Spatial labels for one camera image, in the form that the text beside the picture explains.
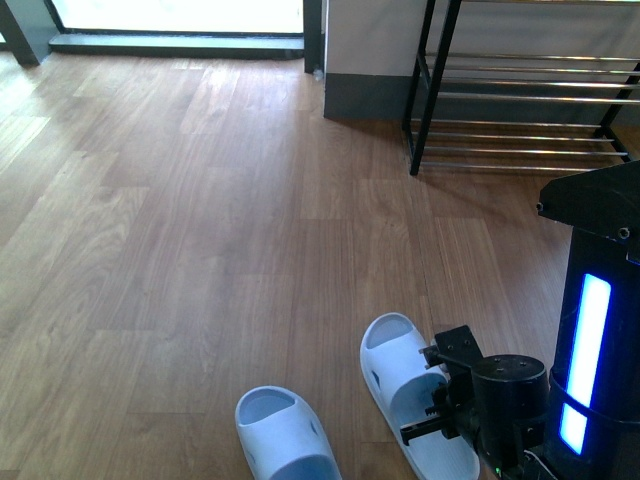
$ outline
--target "laminate floor plank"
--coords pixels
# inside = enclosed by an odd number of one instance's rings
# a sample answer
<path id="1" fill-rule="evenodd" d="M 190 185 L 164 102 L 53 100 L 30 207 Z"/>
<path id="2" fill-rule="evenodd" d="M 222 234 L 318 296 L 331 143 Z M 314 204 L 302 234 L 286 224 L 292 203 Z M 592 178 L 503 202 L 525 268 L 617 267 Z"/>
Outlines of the laminate floor plank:
<path id="1" fill-rule="evenodd" d="M 122 447 L 129 396 L 147 350 L 147 332 L 88 332 L 40 416 L 21 479 L 105 477 Z"/>
<path id="2" fill-rule="evenodd" d="M 7 387 L 0 392 L 6 413 L 0 418 L 2 468 L 19 469 L 42 435 L 49 401 L 66 382 L 69 365 L 80 361 L 76 353 L 84 331 L 146 193 L 97 192 L 50 271 L 43 273 L 35 298 L 15 304 L 21 311 L 5 341 L 0 369 Z"/>
<path id="3" fill-rule="evenodd" d="M 0 250 L 0 329 L 13 331 L 99 190 L 115 154 L 75 152 Z"/>

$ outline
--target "white slipper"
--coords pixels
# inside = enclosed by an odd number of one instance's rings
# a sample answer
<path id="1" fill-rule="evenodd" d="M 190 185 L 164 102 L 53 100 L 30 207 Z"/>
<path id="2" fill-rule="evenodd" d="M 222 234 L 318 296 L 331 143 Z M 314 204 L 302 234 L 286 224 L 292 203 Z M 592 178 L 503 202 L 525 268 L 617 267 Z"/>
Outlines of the white slipper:
<path id="1" fill-rule="evenodd" d="M 439 367 L 425 369 L 419 350 L 427 345 L 411 320 L 387 313 L 369 326 L 360 346 L 360 366 L 369 391 L 396 436 L 413 471 L 422 480 L 476 480 L 480 462 L 462 437 L 440 432 L 402 443 L 400 427 L 426 418 L 431 393 L 446 377 Z"/>
<path id="2" fill-rule="evenodd" d="M 320 420 L 300 396 L 258 387 L 236 407 L 236 428 L 256 480 L 341 480 Z"/>

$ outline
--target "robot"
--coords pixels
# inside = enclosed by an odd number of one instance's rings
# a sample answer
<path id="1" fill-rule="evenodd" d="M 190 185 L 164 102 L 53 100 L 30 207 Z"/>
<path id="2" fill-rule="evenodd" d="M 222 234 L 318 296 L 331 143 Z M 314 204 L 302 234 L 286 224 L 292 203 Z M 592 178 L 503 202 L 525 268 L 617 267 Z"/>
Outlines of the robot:
<path id="1" fill-rule="evenodd" d="M 552 180 L 537 209 L 573 227 L 549 375 L 440 333 L 421 353 L 450 381 L 402 440 L 462 436 L 506 480 L 640 479 L 640 162 Z"/>

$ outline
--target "wooden floor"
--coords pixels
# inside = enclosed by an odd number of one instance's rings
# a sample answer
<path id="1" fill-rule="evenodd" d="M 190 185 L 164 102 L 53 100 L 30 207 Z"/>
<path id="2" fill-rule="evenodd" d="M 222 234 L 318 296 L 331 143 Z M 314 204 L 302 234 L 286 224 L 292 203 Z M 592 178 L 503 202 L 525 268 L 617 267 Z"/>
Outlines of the wooden floor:
<path id="1" fill-rule="evenodd" d="M 414 478 L 359 367 L 388 311 L 550 366 L 552 177 L 409 177 L 398 124 L 324 119 L 302 70 L 0 54 L 0 480 L 249 479 L 234 409 L 265 384 L 345 479 Z"/>

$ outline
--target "bright window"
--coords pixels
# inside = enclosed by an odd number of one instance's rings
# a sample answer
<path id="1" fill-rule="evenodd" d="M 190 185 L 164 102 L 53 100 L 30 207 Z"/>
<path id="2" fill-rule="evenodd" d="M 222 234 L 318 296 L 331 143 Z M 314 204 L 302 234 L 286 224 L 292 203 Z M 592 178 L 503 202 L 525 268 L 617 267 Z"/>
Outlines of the bright window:
<path id="1" fill-rule="evenodd" d="M 302 33 L 302 0 L 53 0 L 69 29 Z"/>

